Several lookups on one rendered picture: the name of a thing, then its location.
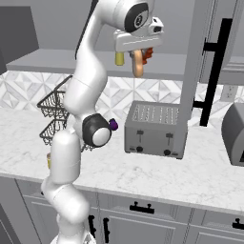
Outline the grey drawer front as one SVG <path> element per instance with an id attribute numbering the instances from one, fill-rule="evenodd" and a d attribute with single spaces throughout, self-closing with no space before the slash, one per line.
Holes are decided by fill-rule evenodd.
<path id="1" fill-rule="evenodd" d="M 191 215 L 191 208 L 178 206 L 176 204 L 161 203 L 151 200 L 144 200 L 134 197 L 112 195 L 106 193 L 100 193 L 98 195 L 99 206 L 101 209 L 109 211 L 124 212 L 127 214 L 144 215 L 148 217 L 170 220 L 178 223 L 187 224 Z M 148 204 L 152 205 L 154 214 L 134 212 L 129 207 L 135 202 L 138 202 L 139 206 L 146 207 Z"/>
<path id="2" fill-rule="evenodd" d="M 236 218 L 239 218 L 240 222 L 244 224 L 244 216 L 194 209 L 191 223 L 195 226 L 244 234 L 244 230 L 233 228 L 232 224 Z"/>
<path id="3" fill-rule="evenodd" d="M 41 184 L 39 182 L 26 181 L 22 179 L 17 179 L 17 184 L 20 188 L 20 191 L 23 195 L 27 196 L 36 196 L 43 198 L 44 195 L 41 194 Z M 81 193 L 86 197 L 90 202 L 92 207 L 96 207 L 96 194 L 94 192 L 81 190 Z"/>

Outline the grey base cabinet door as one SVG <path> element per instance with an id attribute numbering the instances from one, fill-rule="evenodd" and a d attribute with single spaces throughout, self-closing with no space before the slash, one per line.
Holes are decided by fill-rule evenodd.
<path id="1" fill-rule="evenodd" d="M 51 244 L 58 235 L 58 225 L 56 222 L 57 211 L 48 203 L 45 198 L 35 196 L 24 196 L 33 224 L 39 234 L 42 244 Z M 98 223 L 97 209 L 91 207 L 89 215 L 94 215 L 93 221 L 96 229 L 96 242 L 101 244 L 100 228 Z M 89 220 L 85 221 L 85 228 L 89 231 Z"/>
<path id="2" fill-rule="evenodd" d="M 100 210 L 109 244 L 183 244 L 187 225 L 132 213 Z"/>
<path id="3" fill-rule="evenodd" d="M 244 234 L 191 225 L 185 244 L 244 244 Z"/>

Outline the grey rounded appliance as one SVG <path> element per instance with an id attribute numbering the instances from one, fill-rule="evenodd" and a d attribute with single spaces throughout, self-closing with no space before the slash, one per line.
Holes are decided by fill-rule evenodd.
<path id="1" fill-rule="evenodd" d="M 244 103 L 233 103 L 229 107 L 221 135 L 231 164 L 244 167 Z"/>

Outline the grey wall cabinet door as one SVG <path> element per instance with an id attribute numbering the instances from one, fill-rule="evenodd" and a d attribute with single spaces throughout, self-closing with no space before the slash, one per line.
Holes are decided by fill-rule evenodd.
<path id="1" fill-rule="evenodd" d="M 205 41 L 217 42 L 223 18 L 232 18 L 233 23 L 217 85 L 244 85 L 244 51 L 234 49 L 244 25 L 244 0 L 195 0 L 178 115 L 180 128 L 188 127 L 194 100 L 205 100 L 214 53 L 203 52 L 203 46 Z"/>

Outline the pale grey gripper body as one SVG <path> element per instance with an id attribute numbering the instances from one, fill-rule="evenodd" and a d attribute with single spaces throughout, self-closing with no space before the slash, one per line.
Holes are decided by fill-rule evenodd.
<path id="1" fill-rule="evenodd" d="M 116 30 L 113 33 L 114 49 L 117 52 L 144 50 L 154 48 L 162 44 L 162 33 L 139 37 L 130 33 Z"/>

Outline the silver four-slot toaster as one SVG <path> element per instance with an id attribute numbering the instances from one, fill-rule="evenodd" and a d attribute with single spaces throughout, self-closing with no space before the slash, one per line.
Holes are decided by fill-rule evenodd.
<path id="1" fill-rule="evenodd" d="M 178 104 L 132 102 L 124 125 L 124 151 L 182 159 L 185 149 L 173 149 Z"/>

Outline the white wall outlet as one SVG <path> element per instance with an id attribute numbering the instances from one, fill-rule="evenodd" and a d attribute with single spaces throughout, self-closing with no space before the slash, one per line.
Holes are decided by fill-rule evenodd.
<path id="1" fill-rule="evenodd" d="M 224 85 L 221 100 L 223 102 L 234 102 L 236 93 L 237 93 L 238 86 L 234 85 Z"/>

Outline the grey base panel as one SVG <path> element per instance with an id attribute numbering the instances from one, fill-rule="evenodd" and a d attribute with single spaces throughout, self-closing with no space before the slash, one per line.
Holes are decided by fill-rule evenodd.
<path id="1" fill-rule="evenodd" d="M 41 244 L 14 178 L 0 176 L 0 244 Z"/>

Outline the tan condiment bottle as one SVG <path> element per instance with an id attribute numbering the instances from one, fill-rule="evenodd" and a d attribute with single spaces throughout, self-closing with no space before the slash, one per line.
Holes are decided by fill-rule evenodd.
<path id="1" fill-rule="evenodd" d="M 133 52 L 132 71 L 135 77 L 141 77 L 143 75 L 143 56 L 141 50 L 135 50 Z"/>

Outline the dark grey range hood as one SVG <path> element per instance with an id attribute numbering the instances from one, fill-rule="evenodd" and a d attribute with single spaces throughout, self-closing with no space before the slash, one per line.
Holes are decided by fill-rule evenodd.
<path id="1" fill-rule="evenodd" d="M 38 49 L 31 8 L 0 6 L 0 74 L 8 63 Z"/>

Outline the grey open wall cabinet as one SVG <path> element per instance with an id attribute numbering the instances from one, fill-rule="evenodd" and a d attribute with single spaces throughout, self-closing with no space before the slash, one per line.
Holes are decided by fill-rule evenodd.
<path id="1" fill-rule="evenodd" d="M 74 50 L 92 0 L 0 0 L 0 6 L 28 6 L 39 49 L 7 65 L 10 71 L 72 73 Z M 153 14 L 164 24 L 163 45 L 144 67 L 146 78 L 181 80 L 193 21 L 195 0 L 155 0 Z M 244 25 L 234 43 L 244 51 Z"/>

